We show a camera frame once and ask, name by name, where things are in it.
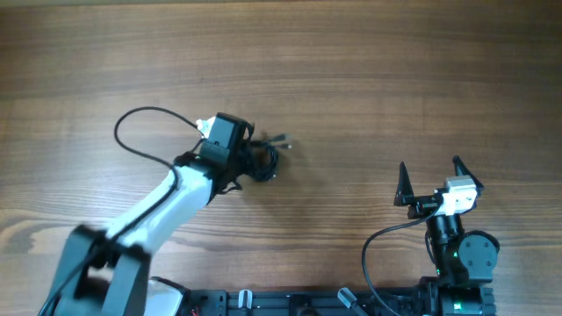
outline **cable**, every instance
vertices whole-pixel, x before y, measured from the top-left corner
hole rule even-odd
[[[62,289],[64,289],[64,287],[72,280],[72,278],[78,272],[82,271],[84,268],[89,266],[94,261],[94,259],[96,259],[99,255],[103,254],[103,252],[107,248],[114,245],[117,242],[117,240],[119,239],[119,237],[121,237],[123,234],[127,233],[128,231],[133,229],[135,226],[137,226],[153,210],[155,210],[156,207],[158,207],[164,201],[166,201],[166,199],[169,198],[169,196],[174,192],[175,189],[177,189],[177,184],[179,182],[179,175],[178,175],[176,169],[174,168],[174,166],[171,163],[166,162],[163,159],[155,157],[151,154],[145,154],[145,153],[142,153],[141,151],[130,148],[129,146],[125,145],[121,141],[121,139],[119,138],[118,130],[119,130],[119,126],[120,126],[121,122],[123,122],[123,120],[125,118],[127,118],[129,115],[131,115],[133,113],[136,113],[138,111],[162,111],[162,112],[168,113],[169,115],[172,115],[172,116],[174,116],[178,119],[181,119],[183,122],[187,123],[189,126],[195,128],[196,130],[198,130],[197,126],[195,124],[191,123],[190,120],[188,120],[187,118],[184,118],[183,116],[181,116],[181,115],[179,115],[179,114],[177,114],[173,111],[163,109],[163,108],[159,108],[159,107],[156,107],[156,106],[144,106],[144,107],[132,109],[131,111],[128,111],[127,113],[123,114],[117,120],[117,122],[115,123],[115,127],[113,128],[113,138],[115,139],[115,141],[128,152],[131,152],[133,154],[137,154],[141,157],[147,158],[147,159],[149,159],[151,161],[154,161],[154,162],[159,162],[159,163],[163,164],[164,166],[168,167],[172,171],[172,173],[174,174],[174,182],[169,187],[166,194],[164,194],[162,197],[160,197],[160,199],[158,201],[156,201],[152,206],[150,206],[146,211],[144,211],[138,218],[136,218],[131,223],[129,223],[125,227],[123,227],[120,231],[118,231],[116,234],[114,234],[108,241],[102,243],[99,247],[97,247],[94,251],[92,251],[88,256],[86,256],[82,260],[82,262],[80,262],[78,265],[76,265],[76,267],[68,273],[67,278],[61,284],[59,284],[59,286],[56,288],[56,290],[53,292],[53,294],[49,298],[47,298],[47,301],[45,302],[45,304],[43,304],[43,306],[41,307],[41,309],[39,311],[39,314],[38,314],[39,316],[46,315],[46,312],[47,312],[48,308],[61,295]],[[198,145],[201,143],[201,141],[202,140],[199,140],[198,143],[195,145],[195,147],[192,150],[195,150],[198,147]]]
[[[436,264],[436,259],[433,257],[433,253],[431,252],[431,246],[429,245],[429,231],[425,232],[425,249],[428,250],[429,259],[433,264]]]
[[[436,208],[430,215],[426,216],[423,219],[417,219],[415,221],[406,223],[406,224],[401,224],[401,225],[397,225],[397,226],[392,226],[392,227],[388,227],[385,228],[383,230],[380,230],[376,233],[374,233],[373,235],[371,235],[371,237],[369,237],[367,239],[367,241],[365,242],[365,244],[363,244],[363,251],[361,252],[361,264],[363,266],[363,274],[365,276],[365,281],[367,281],[367,285],[369,285],[369,289],[371,289],[372,291],[372,295],[377,299],[377,301],[384,307],[386,308],[388,311],[390,311],[394,316],[400,316],[400,314],[398,314],[397,312],[395,312],[392,308],[390,308],[389,305],[387,305],[385,303],[385,301],[383,301],[383,299],[379,296],[377,290],[375,289],[375,286],[372,284],[371,282],[371,277],[369,276],[369,271],[367,271],[367,261],[366,261],[366,257],[367,257],[367,248],[369,247],[369,244],[371,243],[371,241],[373,241],[375,238],[379,237],[381,234],[383,233],[389,233],[395,230],[399,230],[402,228],[408,228],[411,226],[416,226],[418,224],[421,224],[423,222],[425,222],[426,220],[430,219],[433,215],[435,215],[437,213],[439,209]]]
[[[291,148],[290,144],[274,145],[273,143],[287,140],[287,134],[280,134],[270,140],[251,140],[254,134],[254,127],[248,125],[248,138],[246,139],[246,146],[241,148],[242,161],[246,162],[246,166],[242,171],[243,174],[248,175],[254,181],[267,182],[274,178],[277,173],[277,163],[279,162],[279,152],[277,148]],[[263,148],[265,153],[269,156],[268,163],[260,163],[254,155],[253,148]]]

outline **black cable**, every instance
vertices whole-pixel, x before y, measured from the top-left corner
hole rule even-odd
[[[431,246],[429,245],[429,231],[425,232],[425,249],[428,250],[429,259],[433,264],[436,264],[436,259],[433,257],[433,253],[431,252]]]
[[[43,316],[45,315],[45,312],[48,310],[48,308],[51,306],[51,304],[59,298],[59,296],[61,295],[62,289],[72,280],[72,278],[80,271],[82,271],[84,268],[86,268],[87,266],[89,266],[94,259],[96,259],[99,255],[103,254],[103,252],[105,250],[107,250],[109,247],[113,246],[117,240],[119,239],[119,237],[121,237],[123,234],[127,233],[128,231],[130,231],[131,229],[133,229],[135,226],[137,226],[143,219],[145,219],[153,210],[156,209],[156,207],[158,207],[159,205],[161,205],[164,201],[166,201],[166,199],[169,198],[169,196],[174,192],[174,190],[177,188],[177,184],[179,181],[179,175],[176,171],[176,169],[174,168],[174,166],[169,163],[164,161],[163,159],[160,159],[158,157],[155,157],[151,154],[145,154],[142,153],[141,151],[138,151],[136,149],[130,148],[129,146],[125,145],[121,139],[119,138],[118,135],[118,130],[119,130],[119,125],[121,124],[121,122],[123,122],[123,120],[125,118],[127,118],[129,115],[136,113],[138,111],[162,111],[164,113],[168,113],[169,115],[172,115],[178,119],[181,119],[183,122],[187,123],[189,126],[197,129],[197,126],[193,123],[190,122],[190,120],[188,120],[187,118],[184,118],[183,116],[167,110],[167,109],[163,109],[163,108],[159,108],[159,107],[155,107],[155,106],[144,106],[144,107],[139,107],[136,109],[132,109],[131,111],[128,111],[127,113],[123,114],[115,123],[115,127],[113,128],[113,138],[115,139],[115,141],[117,141],[117,143],[124,148],[126,151],[131,152],[133,154],[137,154],[141,157],[147,158],[151,161],[154,162],[159,162],[161,164],[163,164],[164,166],[168,167],[172,173],[174,174],[174,182],[173,184],[169,187],[168,191],[166,192],[166,194],[164,194],[162,197],[160,197],[160,199],[158,201],[156,201],[152,206],[150,206],[146,211],[144,211],[138,218],[136,218],[135,220],[133,220],[131,223],[127,224],[125,227],[123,227],[120,231],[118,231],[116,234],[114,234],[108,241],[102,243],[99,247],[97,247],[94,251],[92,251],[88,256],[86,256],[82,262],[80,262],[80,264],[78,264],[74,269],[72,269],[69,273],[67,278],[61,283],[59,284],[59,286],[57,287],[57,289],[53,292],[53,294],[47,298],[47,301],[45,302],[45,304],[43,304],[43,306],[41,307],[40,311],[39,311],[39,316]],[[195,147],[192,150],[195,150],[198,145],[201,143],[202,140],[199,140],[198,143],[195,145]]]
[[[367,271],[367,261],[366,261],[367,248],[369,247],[369,244],[371,243],[371,241],[373,241],[375,238],[379,237],[381,234],[389,233],[389,232],[392,232],[392,231],[395,231],[395,230],[398,230],[398,229],[408,228],[408,227],[411,227],[411,226],[421,224],[421,223],[425,222],[426,220],[430,219],[433,215],[435,215],[438,210],[439,210],[438,208],[435,209],[430,215],[426,216],[423,219],[417,219],[415,221],[412,221],[412,222],[409,222],[409,223],[406,223],[406,224],[392,226],[392,227],[388,227],[388,228],[385,228],[383,230],[380,230],[380,231],[374,233],[373,235],[371,235],[371,237],[369,237],[367,239],[367,241],[365,242],[365,244],[363,245],[363,251],[361,252],[361,264],[363,266],[363,274],[365,276],[365,280],[367,281],[367,285],[369,285],[369,289],[371,289],[372,295],[377,299],[377,301],[384,308],[386,308],[388,311],[390,311],[394,316],[400,316],[400,314],[395,312],[392,308],[390,308],[389,305],[387,305],[385,303],[385,301],[379,296],[377,290],[375,289],[375,286],[371,282],[371,277],[369,276],[369,271]]]
[[[274,145],[274,143],[287,140],[287,134],[280,134],[270,140],[251,140],[254,134],[254,127],[248,125],[248,138],[246,144],[240,150],[241,160],[246,162],[246,166],[242,171],[254,181],[267,182],[276,176],[277,163],[279,162],[279,152],[277,148],[291,148],[290,144]],[[267,163],[260,162],[254,154],[254,148],[263,148],[268,156]]]

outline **black wire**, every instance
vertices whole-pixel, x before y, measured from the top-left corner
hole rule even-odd
[[[425,249],[428,250],[429,259],[433,264],[436,264],[436,259],[433,257],[433,253],[431,252],[431,246],[429,245],[429,231],[425,232]]]
[[[127,113],[123,114],[115,123],[115,127],[113,128],[113,138],[115,139],[115,141],[117,141],[117,143],[124,148],[126,151],[129,151],[133,154],[137,154],[141,157],[147,158],[151,161],[154,162],[159,162],[161,164],[163,164],[164,166],[168,167],[172,173],[174,174],[174,182],[173,184],[169,187],[168,191],[166,192],[166,194],[164,194],[162,197],[160,197],[160,199],[158,201],[156,201],[152,206],[150,206],[146,211],[144,211],[138,218],[136,218],[135,220],[133,220],[131,223],[127,224],[125,227],[123,227],[120,231],[118,231],[116,234],[114,234],[108,241],[102,243],[99,247],[97,247],[94,251],[92,251],[88,256],[86,256],[82,262],[80,262],[74,269],[72,269],[68,275],[67,278],[61,283],[59,284],[59,286],[57,287],[57,289],[53,292],[53,294],[47,299],[47,301],[45,302],[45,304],[41,307],[40,311],[39,311],[39,316],[43,316],[45,315],[45,312],[47,311],[47,309],[51,306],[51,304],[58,299],[58,297],[61,295],[62,289],[64,289],[64,287],[72,280],[72,278],[80,271],[84,270],[84,268],[86,268],[87,266],[89,266],[94,259],[96,259],[99,255],[103,254],[103,252],[105,250],[107,250],[109,247],[113,246],[119,237],[121,237],[123,234],[127,233],[128,231],[130,231],[131,229],[133,229],[135,226],[137,226],[143,219],[145,219],[154,209],[156,209],[156,207],[158,207],[159,205],[161,205],[164,201],[166,201],[166,199],[169,198],[169,196],[174,192],[174,190],[177,188],[177,184],[179,181],[179,175],[176,171],[176,169],[174,168],[174,166],[169,163],[164,161],[163,159],[160,159],[158,157],[155,157],[151,154],[145,154],[142,153],[141,151],[138,151],[136,149],[130,148],[129,146],[125,145],[121,139],[119,138],[118,135],[118,130],[119,130],[119,125],[121,124],[121,122],[123,122],[123,120],[125,118],[127,118],[129,115],[136,113],[138,111],[162,111],[164,113],[168,113],[169,115],[172,115],[178,119],[181,119],[183,122],[187,123],[189,126],[197,129],[197,126],[193,123],[190,122],[190,120],[188,120],[187,118],[184,118],[183,116],[167,110],[167,109],[163,109],[163,108],[159,108],[156,106],[144,106],[144,107],[139,107],[136,109],[132,109],[131,111],[128,111]],[[198,143],[195,145],[195,147],[192,150],[195,150],[199,144],[202,142],[202,140],[199,140]]]
[[[367,241],[365,242],[365,244],[363,245],[363,251],[361,252],[361,264],[363,266],[363,274],[365,276],[365,280],[367,281],[367,285],[369,285],[369,289],[371,289],[372,295],[377,299],[377,301],[384,308],[386,308],[388,311],[390,311],[394,316],[400,316],[400,314],[395,312],[392,308],[390,308],[389,305],[387,305],[385,303],[385,301],[379,296],[377,290],[375,289],[375,286],[371,282],[371,277],[369,276],[369,271],[367,271],[367,261],[366,261],[367,248],[369,247],[369,244],[371,243],[371,241],[373,241],[375,238],[379,237],[381,234],[389,233],[389,232],[392,232],[392,231],[395,231],[395,230],[398,230],[398,229],[408,228],[408,227],[411,227],[411,226],[421,224],[421,223],[425,222],[426,220],[430,219],[433,215],[435,215],[438,210],[439,209],[435,209],[430,215],[428,215],[427,217],[425,217],[423,219],[417,219],[415,221],[412,221],[412,222],[409,222],[409,223],[406,223],[406,224],[392,226],[392,227],[388,227],[388,228],[385,228],[383,230],[380,230],[380,231],[374,233],[373,235],[371,235],[371,237],[369,237],[367,239]]]
[[[289,144],[273,145],[273,143],[284,141],[288,136],[286,134],[280,134],[270,140],[251,140],[254,134],[254,127],[248,125],[247,128],[248,138],[240,150],[241,161],[246,163],[242,173],[248,175],[254,179],[254,181],[267,182],[275,177],[277,173],[277,164],[279,162],[279,152],[277,148],[291,148]],[[255,148],[263,148],[268,156],[268,159],[265,160],[269,162],[263,163],[263,160],[258,159],[257,155],[254,154]]]

